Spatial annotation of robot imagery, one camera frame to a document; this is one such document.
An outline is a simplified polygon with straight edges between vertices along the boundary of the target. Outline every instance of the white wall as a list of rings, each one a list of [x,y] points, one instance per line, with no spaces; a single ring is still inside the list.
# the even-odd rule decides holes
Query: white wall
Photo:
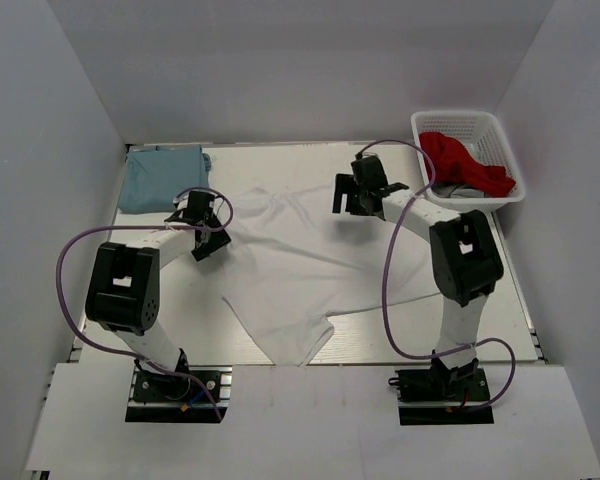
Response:
[[[497,113],[527,184],[509,247],[600,459],[600,1],[556,2]]]
[[[0,0],[0,480],[20,477],[72,335],[54,293],[59,250],[111,219],[124,146],[44,0]],[[67,268],[75,313],[92,263]]]
[[[49,0],[127,143],[369,139],[493,111],[553,0]]]

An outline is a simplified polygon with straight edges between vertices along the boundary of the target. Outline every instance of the laundry basket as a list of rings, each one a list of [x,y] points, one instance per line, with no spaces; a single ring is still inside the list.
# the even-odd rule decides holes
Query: laundry basket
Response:
[[[431,202],[459,212],[480,210],[488,213],[524,198],[525,188],[520,171],[507,138],[494,115],[471,110],[416,112],[411,116],[411,128],[419,147],[419,135],[422,132],[443,133],[460,140],[477,162],[483,165],[502,165],[507,169],[507,175],[516,181],[516,186],[503,198],[444,198],[428,189],[426,196]],[[418,160],[426,185],[429,183],[429,177],[421,153],[418,153]]]

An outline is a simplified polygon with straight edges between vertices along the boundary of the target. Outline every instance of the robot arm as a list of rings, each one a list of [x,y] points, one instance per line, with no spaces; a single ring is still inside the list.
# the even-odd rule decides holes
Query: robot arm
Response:
[[[397,223],[415,192],[400,183],[389,185],[376,156],[358,158],[351,165],[353,175],[336,176],[333,212],[340,213],[346,195],[347,212]],[[479,211],[463,214],[416,198],[401,226],[431,245],[434,279],[444,296],[442,327],[433,353],[470,345],[431,360],[443,396],[450,395],[477,370],[474,345],[480,317],[495,282],[502,278],[502,262],[487,219]]]
[[[190,192],[167,219],[188,225],[220,226],[213,195]],[[171,371],[188,372],[187,357],[157,321],[160,270],[191,252],[202,260],[231,241],[225,231],[157,230],[126,245],[106,242],[98,249],[85,305],[89,320],[121,338],[134,352]],[[142,368],[152,370],[143,364]]]

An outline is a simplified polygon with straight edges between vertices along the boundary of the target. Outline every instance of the white table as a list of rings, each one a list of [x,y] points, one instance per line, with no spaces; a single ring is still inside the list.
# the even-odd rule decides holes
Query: white table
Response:
[[[211,146],[205,152],[212,158],[210,184],[231,197],[255,186],[284,192],[333,182],[336,173],[350,173],[350,163],[359,149],[360,145],[331,143]],[[389,182],[403,182],[413,188],[422,186],[417,157],[411,149],[385,145],[372,150],[380,156]],[[330,208],[331,205],[325,205],[325,209]],[[115,224],[161,224],[165,217],[165,214],[120,214]],[[511,344],[519,361],[536,361],[538,356],[530,337],[522,292],[516,288],[502,239],[493,220],[490,221],[502,256],[504,277],[485,307],[479,338],[503,338]],[[112,241],[128,242],[144,234],[115,232]],[[183,256],[162,271],[159,319],[165,330],[187,352],[193,365],[270,363],[230,308],[219,296],[209,295],[213,286],[205,280],[205,269],[210,268],[205,262],[196,264],[190,256]],[[390,308],[396,341],[414,354],[430,353],[438,338],[441,317],[440,295]],[[334,335],[312,363],[405,363],[386,340],[379,309],[329,320],[334,324]],[[88,322],[87,334],[99,342],[124,347],[97,324]],[[86,347],[80,362],[100,362],[102,355],[106,354]],[[509,360],[506,350],[493,344],[480,348],[478,356],[483,362]]]

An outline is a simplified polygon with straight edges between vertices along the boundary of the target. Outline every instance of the folded blue towel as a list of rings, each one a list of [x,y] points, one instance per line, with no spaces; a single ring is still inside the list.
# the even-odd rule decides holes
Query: folded blue towel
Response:
[[[122,213],[173,211],[178,193],[209,187],[210,169],[211,159],[200,145],[130,151],[118,208]]]

